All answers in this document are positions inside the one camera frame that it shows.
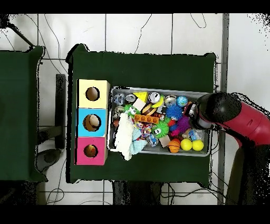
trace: orange basketball toy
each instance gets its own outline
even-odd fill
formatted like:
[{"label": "orange basketball toy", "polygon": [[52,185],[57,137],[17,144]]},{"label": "orange basketball toy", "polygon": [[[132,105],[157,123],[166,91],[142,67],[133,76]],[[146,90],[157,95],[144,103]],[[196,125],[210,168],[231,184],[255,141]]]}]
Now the orange basketball toy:
[{"label": "orange basketball toy", "polygon": [[171,153],[178,153],[180,150],[180,143],[181,141],[177,138],[171,140],[168,144],[169,150]]}]

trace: purple toy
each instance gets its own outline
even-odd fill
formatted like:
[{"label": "purple toy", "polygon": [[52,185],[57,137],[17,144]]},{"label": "purple toy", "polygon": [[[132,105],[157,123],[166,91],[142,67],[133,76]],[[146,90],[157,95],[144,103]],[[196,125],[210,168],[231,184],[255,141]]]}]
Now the purple toy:
[{"label": "purple toy", "polygon": [[189,117],[187,116],[182,116],[178,121],[177,121],[177,128],[171,132],[172,136],[177,136],[179,133],[184,133],[187,129],[190,128],[189,125]]},{"label": "purple toy", "polygon": [[178,105],[172,105],[171,107],[167,107],[166,117],[169,117],[173,120],[179,120],[183,114],[183,109]]}]

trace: yellow box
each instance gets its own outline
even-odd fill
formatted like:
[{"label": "yellow box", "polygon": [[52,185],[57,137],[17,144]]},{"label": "yellow box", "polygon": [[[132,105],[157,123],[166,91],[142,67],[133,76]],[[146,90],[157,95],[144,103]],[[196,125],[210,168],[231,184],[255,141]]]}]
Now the yellow box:
[{"label": "yellow box", "polygon": [[106,80],[77,80],[79,108],[106,109],[109,101],[110,84]]}]

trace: blue ball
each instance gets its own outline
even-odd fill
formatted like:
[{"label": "blue ball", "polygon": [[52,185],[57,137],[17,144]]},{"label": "blue ball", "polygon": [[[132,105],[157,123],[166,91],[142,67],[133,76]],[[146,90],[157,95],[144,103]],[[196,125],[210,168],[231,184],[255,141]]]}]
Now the blue ball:
[{"label": "blue ball", "polygon": [[188,103],[188,98],[184,96],[177,97],[176,103],[179,107],[184,107]]}]

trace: dark green tablecloth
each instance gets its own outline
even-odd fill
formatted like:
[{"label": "dark green tablecloth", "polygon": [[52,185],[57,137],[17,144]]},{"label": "dark green tablecloth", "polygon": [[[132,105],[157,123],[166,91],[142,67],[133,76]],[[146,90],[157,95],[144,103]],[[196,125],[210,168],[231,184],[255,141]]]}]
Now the dark green tablecloth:
[{"label": "dark green tablecloth", "polygon": [[0,51],[0,180],[45,181],[35,168],[37,68],[44,52]]},{"label": "dark green tablecloth", "polygon": [[75,84],[77,79],[96,79],[107,80],[111,87],[213,92],[215,60],[213,53],[205,56],[123,54],[88,52],[83,44],[74,46],[66,59],[69,63],[67,132],[71,132],[71,142],[70,138],[67,142],[67,181],[200,182],[208,186],[210,156],[137,154],[124,161],[119,153],[109,152],[104,166],[74,165]]}]

